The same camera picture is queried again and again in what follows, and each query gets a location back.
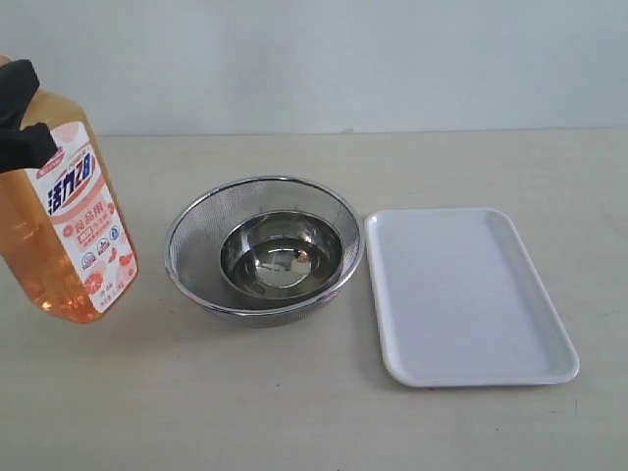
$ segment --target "bottle label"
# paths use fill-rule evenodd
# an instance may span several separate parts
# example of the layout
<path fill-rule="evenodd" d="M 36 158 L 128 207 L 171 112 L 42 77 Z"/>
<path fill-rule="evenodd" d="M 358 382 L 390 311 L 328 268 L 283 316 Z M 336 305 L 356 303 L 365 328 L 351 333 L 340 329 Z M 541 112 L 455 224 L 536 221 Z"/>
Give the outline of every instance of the bottle label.
<path fill-rule="evenodd" d="M 135 278 L 137 264 L 84 125 L 66 123 L 51 134 L 57 154 L 26 174 L 89 299 L 103 312 Z"/>

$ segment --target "orange dish soap bottle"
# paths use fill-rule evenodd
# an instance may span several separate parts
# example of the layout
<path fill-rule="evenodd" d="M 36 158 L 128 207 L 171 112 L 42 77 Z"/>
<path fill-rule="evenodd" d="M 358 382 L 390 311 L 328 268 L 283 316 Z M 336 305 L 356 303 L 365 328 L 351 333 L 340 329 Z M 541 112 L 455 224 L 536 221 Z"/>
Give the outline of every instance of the orange dish soap bottle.
<path fill-rule="evenodd" d="M 33 304 L 98 320 L 137 257 L 96 138 L 79 105 L 39 89 L 30 61 L 0 61 L 0 253 Z"/>

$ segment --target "mesh strainer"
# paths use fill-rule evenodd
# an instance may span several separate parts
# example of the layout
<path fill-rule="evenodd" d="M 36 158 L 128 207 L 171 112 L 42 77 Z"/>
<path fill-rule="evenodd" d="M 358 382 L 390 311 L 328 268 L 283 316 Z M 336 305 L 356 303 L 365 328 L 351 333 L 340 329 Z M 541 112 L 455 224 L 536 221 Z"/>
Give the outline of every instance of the mesh strainer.
<path fill-rule="evenodd" d="M 234 228 L 277 211 L 312 215 L 334 229 L 342 249 L 340 276 L 322 292 L 295 304 L 250 309 L 224 283 L 221 249 Z M 164 259 L 175 286 L 213 314 L 251 327 L 270 327 L 303 318 L 333 299 L 353 275 L 363 252 L 362 225 L 341 196 L 307 180 L 267 176 L 227 183 L 193 201 L 171 225 Z"/>

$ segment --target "beige table surface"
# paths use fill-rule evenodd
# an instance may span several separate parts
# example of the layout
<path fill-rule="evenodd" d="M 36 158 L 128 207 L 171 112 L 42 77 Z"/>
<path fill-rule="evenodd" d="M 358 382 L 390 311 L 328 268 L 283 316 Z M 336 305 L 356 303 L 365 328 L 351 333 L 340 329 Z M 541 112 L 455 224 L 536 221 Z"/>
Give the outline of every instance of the beige table surface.
<path fill-rule="evenodd" d="M 140 260 L 104 320 L 40 313 L 0 270 L 0 470 L 623 470 L 628 131 L 106 137 Z M 162 262 L 189 200 L 306 177 L 367 215 L 491 206 L 522 235 L 581 359 L 559 387 L 416 391 L 384 369 L 366 260 L 303 322 L 243 330 Z"/>

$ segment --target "white tray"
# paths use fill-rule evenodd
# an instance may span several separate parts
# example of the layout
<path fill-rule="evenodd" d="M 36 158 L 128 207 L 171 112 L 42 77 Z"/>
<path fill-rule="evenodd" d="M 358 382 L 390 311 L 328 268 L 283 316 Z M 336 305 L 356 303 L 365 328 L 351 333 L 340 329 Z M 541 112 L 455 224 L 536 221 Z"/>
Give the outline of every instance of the white tray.
<path fill-rule="evenodd" d="M 366 220 L 380 339 L 410 387 L 546 385 L 579 360 L 510 219 L 491 209 Z"/>

